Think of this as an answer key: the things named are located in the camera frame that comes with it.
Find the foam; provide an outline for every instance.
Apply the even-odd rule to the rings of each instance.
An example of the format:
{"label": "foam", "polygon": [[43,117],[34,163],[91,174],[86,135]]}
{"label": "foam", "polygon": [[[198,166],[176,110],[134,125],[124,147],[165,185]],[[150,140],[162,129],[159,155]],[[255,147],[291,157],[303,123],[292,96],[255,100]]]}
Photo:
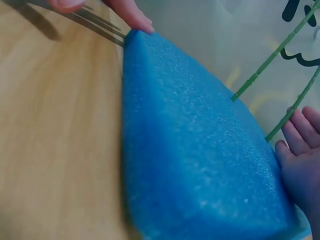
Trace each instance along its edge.
{"label": "foam", "polygon": [[303,232],[271,146],[231,96],[157,33],[126,37],[125,192],[144,239],[290,239]]}

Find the green plant stem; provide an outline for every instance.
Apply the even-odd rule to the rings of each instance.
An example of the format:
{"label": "green plant stem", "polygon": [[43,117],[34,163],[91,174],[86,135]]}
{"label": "green plant stem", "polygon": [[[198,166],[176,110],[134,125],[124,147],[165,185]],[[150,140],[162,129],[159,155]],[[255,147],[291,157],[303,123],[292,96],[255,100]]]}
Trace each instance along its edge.
{"label": "green plant stem", "polygon": [[303,89],[302,93],[299,95],[299,97],[296,99],[290,110],[286,113],[286,115],[281,119],[281,121],[275,126],[275,128],[266,136],[265,140],[269,142],[276,134],[277,132],[286,124],[286,122],[290,119],[292,114],[295,112],[295,110],[298,108],[299,104],[302,102],[302,100],[307,95],[308,91],[310,90],[311,86],[316,81],[317,76],[320,73],[320,66],[316,69],[315,73],[313,74],[312,78],[308,82],[308,84]]}
{"label": "green plant stem", "polygon": [[258,70],[240,87],[240,89],[232,96],[231,100],[234,102],[247,88],[259,77],[259,75],[266,69],[273,59],[281,52],[282,49],[294,38],[294,36],[302,29],[306,22],[311,18],[315,11],[320,8],[320,0],[317,0],[312,6],[311,11],[299,23],[299,25],[287,36],[287,38],[277,47],[277,49],[269,56],[269,58],[258,68]]}

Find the blue sponge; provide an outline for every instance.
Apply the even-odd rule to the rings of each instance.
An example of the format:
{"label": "blue sponge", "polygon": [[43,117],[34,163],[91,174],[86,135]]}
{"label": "blue sponge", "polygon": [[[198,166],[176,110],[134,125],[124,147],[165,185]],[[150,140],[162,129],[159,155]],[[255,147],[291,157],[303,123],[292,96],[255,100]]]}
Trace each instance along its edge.
{"label": "blue sponge", "polygon": [[145,240],[291,239],[304,228],[247,107],[158,34],[123,63],[126,200]]}

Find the table surface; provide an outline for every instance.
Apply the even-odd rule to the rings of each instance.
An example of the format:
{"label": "table surface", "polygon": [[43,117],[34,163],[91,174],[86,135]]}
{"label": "table surface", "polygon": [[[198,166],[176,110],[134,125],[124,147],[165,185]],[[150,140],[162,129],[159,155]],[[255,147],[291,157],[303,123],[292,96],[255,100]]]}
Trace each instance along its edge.
{"label": "table surface", "polygon": [[0,2],[0,239],[138,240],[120,174],[123,40],[102,3]]}

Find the transparent plastic sheet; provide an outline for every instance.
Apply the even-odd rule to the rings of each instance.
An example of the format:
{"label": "transparent plastic sheet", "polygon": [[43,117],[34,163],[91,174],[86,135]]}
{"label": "transparent plastic sheet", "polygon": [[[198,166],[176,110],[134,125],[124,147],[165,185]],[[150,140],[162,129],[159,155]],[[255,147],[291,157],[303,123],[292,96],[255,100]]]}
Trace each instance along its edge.
{"label": "transparent plastic sheet", "polygon": [[[314,0],[138,0],[156,30],[236,92],[308,14]],[[317,10],[241,96],[266,135],[320,65]],[[301,103],[320,110],[320,80]],[[279,132],[272,140],[282,137]]]}

